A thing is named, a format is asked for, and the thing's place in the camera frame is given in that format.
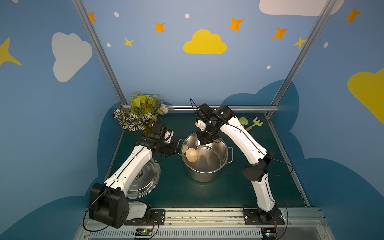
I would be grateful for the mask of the beige plastic ladle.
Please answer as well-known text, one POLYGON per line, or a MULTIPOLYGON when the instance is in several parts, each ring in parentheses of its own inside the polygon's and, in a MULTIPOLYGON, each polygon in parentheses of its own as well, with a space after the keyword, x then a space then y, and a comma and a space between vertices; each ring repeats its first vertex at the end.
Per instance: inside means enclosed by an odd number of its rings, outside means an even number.
POLYGON ((190 163, 194 163, 197 161, 201 148, 202 146, 195 146, 193 148, 189 148, 187 145, 184 145, 182 148, 182 153, 183 155, 185 155, 187 161, 189 161, 190 163))

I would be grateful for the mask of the stainless steel stock pot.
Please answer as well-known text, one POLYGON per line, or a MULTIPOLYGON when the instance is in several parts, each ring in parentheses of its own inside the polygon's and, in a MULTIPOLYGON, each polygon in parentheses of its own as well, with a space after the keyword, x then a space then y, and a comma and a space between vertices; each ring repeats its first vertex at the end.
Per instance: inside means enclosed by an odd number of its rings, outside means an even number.
POLYGON ((216 179, 222 169, 234 160, 234 148, 227 146, 222 138, 213 143, 201 145, 197 134, 193 133, 184 140, 180 139, 178 148, 187 175, 201 183, 216 179), (187 159, 188 149, 197 151, 194 162, 187 159))

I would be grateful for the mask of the stainless steel pot lid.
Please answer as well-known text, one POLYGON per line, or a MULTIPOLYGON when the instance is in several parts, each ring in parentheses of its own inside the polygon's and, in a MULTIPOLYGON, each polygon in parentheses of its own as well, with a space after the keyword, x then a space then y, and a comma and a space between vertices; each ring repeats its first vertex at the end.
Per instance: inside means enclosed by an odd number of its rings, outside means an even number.
POLYGON ((151 193, 160 181, 161 167, 154 160, 147 162, 129 187, 126 198, 140 199, 151 193))

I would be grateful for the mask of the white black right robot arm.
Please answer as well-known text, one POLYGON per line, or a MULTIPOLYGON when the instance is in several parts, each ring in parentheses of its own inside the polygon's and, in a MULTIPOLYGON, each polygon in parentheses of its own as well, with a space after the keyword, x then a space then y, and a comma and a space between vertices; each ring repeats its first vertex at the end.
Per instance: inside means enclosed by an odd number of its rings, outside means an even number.
POLYGON ((198 140, 202 145, 213 143, 219 138, 219 132, 227 135, 243 152, 249 165, 243 169, 243 175, 251 181, 254 188, 258 215, 262 223, 274 220, 278 207, 273 198, 268 180, 268 165, 272 157, 243 127, 234 112, 226 105, 216 110, 202 104, 196 110, 196 126, 198 140))

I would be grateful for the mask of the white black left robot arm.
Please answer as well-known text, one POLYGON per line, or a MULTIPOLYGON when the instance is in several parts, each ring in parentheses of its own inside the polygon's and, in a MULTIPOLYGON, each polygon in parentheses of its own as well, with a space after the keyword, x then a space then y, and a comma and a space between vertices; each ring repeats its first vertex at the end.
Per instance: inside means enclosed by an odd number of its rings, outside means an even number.
POLYGON ((173 135, 170 128, 154 124, 151 133, 136 140, 132 153, 120 168, 102 184, 95 183, 92 186, 90 205, 85 215, 116 229, 127 220, 144 218, 148 205, 139 201, 128 202, 127 192, 155 154, 165 158, 178 152, 177 144, 172 141, 173 135))

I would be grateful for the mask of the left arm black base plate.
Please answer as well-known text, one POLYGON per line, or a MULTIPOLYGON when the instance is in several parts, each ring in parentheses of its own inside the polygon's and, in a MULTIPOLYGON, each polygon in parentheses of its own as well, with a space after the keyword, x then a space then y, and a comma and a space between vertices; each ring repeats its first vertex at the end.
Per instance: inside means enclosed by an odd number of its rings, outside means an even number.
POLYGON ((165 209, 151 209, 151 212, 146 212, 144 217, 141 219, 126 220, 125 226, 152 226, 156 225, 163 226, 165 224, 166 210, 165 209))

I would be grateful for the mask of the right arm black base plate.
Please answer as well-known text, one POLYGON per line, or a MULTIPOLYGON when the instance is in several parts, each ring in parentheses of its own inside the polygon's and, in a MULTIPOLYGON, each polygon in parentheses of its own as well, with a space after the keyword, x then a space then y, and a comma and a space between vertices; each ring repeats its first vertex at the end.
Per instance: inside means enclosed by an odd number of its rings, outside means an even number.
POLYGON ((262 217, 258 211, 258 209, 242 209, 243 217, 245 224, 247 226, 256 226, 256 225, 278 225, 283 226, 286 224, 284 216, 280 210, 277 210, 274 215, 267 219, 266 217, 262 217))

